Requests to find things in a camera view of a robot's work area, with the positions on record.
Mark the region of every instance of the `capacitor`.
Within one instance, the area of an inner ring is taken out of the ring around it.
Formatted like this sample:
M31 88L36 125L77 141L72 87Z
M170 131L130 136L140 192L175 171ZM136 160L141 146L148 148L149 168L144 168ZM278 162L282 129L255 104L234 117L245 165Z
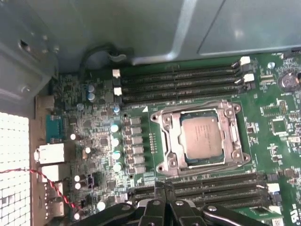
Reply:
M117 147L119 144L120 144L120 141L118 138L114 138L113 140L111 140L112 147Z
M84 216L85 215L85 212L83 211L83 210L79 210L79 211L77 211L75 214L74 214L74 219L75 220L79 220L79 219L81 219L81 217L82 216Z
M82 110L84 110L85 106L84 106L84 104L79 103L79 104L76 105L76 108L77 108L78 111L82 111Z
M80 175L75 175L74 176L74 181L75 182L79 182L79 181L84 180L84 179L86 179L86 175L85 174L80 174Z
M70 139L71 139L71 140L81 140L81 137L80 137L80 135L78 135L78 134L72 133L72 134L70 135Z
M86 152L87 154L89 154L89 153L91 152L91 148L86 147L86 148L85 148L85 152Z
M115 105L113 107L113 112L115 115L119 115L120 114L120 107L118 105Z
M95 101L95 94L94 93L88 93L88 100L93 103Z
M95 88L93 85L88 85L88 92L93 93L95 91Z
M112 133L116 133L119 130L119 126L116 124L113 124L113 125L111 125L110 130Z
M117 162L113 165L113 170L115 173L118 173L122 170L122 165L120 162Z
M121 158L121 152L120 151L114 151L112 154L112 159L118 160Z
M97 204L97 209L99 211L103 211L105 209L105 203L103 201L99 201Z
M87 186L86 182L80 181L75 184L75 189L79 190L80 188L86 187L86 186Z

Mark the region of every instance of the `black cable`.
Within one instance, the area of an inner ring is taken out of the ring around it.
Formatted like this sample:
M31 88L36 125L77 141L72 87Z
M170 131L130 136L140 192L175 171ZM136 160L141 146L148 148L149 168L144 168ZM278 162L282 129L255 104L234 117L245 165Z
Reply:
M109 43L88 49L85 52L85 54L82 57L81 62L79 64L79 80L80 81L83 81L85 78L86 64L87 64L88 59L90 58L90 56L92 56L93 54L100 52L100 51L106 51L110 55L117 54L116 48L112 44L109 44Z

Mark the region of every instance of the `motherboard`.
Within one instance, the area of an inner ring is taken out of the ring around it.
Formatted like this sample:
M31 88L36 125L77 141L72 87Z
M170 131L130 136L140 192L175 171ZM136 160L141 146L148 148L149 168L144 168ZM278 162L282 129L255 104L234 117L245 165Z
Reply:
M298 53L116 67L87 71L84 82L61 74L40 153L64 153L40 162L70 167L64 175L60 164L56 180L82 209L59 216L137 205L154 197L155 181L171 180L197 208L300 225L300 79Z

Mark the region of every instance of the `cpu socket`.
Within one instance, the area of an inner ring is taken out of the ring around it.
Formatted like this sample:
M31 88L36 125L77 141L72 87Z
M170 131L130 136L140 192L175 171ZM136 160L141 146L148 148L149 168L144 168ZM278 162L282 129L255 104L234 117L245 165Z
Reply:
M160 125L164 161L158 173L177 177L233 170L251 160L243 153L235 114L226 100L167 107L151 115Z

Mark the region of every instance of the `cable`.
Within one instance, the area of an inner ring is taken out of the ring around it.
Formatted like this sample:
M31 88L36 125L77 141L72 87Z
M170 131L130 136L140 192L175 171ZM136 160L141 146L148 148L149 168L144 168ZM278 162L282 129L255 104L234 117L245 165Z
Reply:
M100 52L100 51L106 51L106 52L114 52L116 53L117 50L112 44L104 44L101 46L96 46L91 49L88 49L85 53L84 56L81 59L81 62L79 64L79 80L84 80L85 77L85 71L86 71L86 64L90 56L92 56L94 53Z
M49 180L47 178L46 175L44 175L42 172L40 171L37 171L35 169L21 169L21 168L18 168L18 169L8 169L8 170L5 170L5 171L0 171L0 174L1 173L9 173L9 172L12 172L12 171L25 171L25 172L30 172L30 173L37 173L39 174L40 176L42 176L44 179L47 180L47 182L50 184L50 186L55 189L56 193L62 197L62 199L64 200L64 202L66 204L68 204L71 208L74 208L74 209L80 209L78 206L76 206L74 203L70 202L69 199L67 198L67 196L63 195L59 190L58 188L55 186L55 183L51 180Z

